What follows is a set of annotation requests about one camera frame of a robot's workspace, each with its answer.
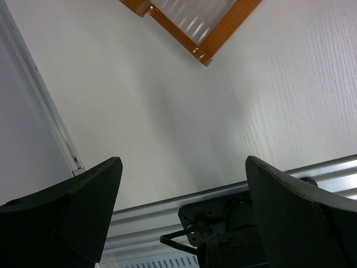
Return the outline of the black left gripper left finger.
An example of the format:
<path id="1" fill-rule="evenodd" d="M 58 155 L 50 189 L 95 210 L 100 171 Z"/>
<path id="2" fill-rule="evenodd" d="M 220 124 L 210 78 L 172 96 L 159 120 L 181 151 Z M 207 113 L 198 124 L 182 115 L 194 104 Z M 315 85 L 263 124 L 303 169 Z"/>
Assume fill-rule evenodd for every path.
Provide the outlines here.
<path id="1" fill-rule="evenodd" d="M 95 267 L 101 261 L 123 164 L 111 157 L 1 206 L 1 267 Z"/>

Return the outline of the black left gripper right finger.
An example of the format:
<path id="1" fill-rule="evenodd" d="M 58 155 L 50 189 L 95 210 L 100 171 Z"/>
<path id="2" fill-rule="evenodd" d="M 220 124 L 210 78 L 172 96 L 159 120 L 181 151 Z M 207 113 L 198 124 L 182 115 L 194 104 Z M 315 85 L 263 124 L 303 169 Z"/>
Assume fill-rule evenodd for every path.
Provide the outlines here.
<path id="1" fill-rule="evenodd" d="M 356 201 L 245 161 L 269 267 L 356 267 Z"/>

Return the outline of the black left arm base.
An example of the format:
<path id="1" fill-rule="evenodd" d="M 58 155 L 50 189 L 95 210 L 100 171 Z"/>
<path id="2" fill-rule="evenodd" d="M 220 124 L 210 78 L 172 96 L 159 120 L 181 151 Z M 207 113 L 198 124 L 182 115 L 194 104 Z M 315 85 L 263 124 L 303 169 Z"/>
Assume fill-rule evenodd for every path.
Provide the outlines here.
<path id="1" fill-rule="evenodd" d="M 196 227 L 187 238 L 200 267 L 268 267 L 246 182 L 215 188 L 178 216 L 183 228 Z"/>

